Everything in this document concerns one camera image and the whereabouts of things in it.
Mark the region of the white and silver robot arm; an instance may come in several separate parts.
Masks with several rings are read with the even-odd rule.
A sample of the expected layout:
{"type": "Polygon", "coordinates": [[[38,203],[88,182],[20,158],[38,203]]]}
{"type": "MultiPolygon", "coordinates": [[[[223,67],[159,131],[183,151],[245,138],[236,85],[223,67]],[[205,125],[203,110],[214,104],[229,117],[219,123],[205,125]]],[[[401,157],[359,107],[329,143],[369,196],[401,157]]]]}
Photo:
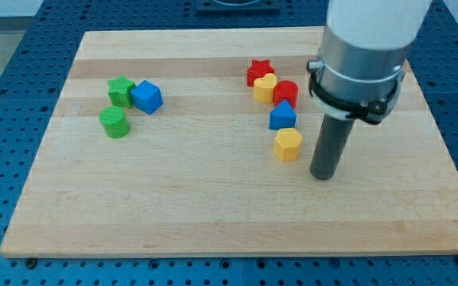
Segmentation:
{"type": "Polygon", "coordinates": [[[309,92],[327,115],[378,125],[401,92],[402,70],[431,0],[331,0],[309,92]]]}

